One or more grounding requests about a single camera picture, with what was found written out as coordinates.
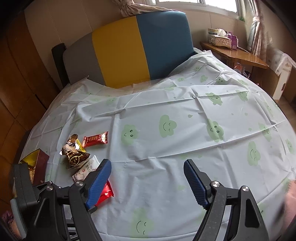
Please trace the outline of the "person's hand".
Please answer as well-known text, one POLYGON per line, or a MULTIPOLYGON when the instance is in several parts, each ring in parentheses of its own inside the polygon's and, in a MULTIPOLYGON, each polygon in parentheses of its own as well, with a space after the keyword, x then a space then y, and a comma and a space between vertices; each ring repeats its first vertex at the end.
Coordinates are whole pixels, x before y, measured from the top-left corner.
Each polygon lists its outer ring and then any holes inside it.
POLYGON ((291 224, 296 213, 296 186, 295 181, 290 181, 288 190, 285 196, 285 208, 283 216, 282 232, 285 232, 288 226, 291 224))

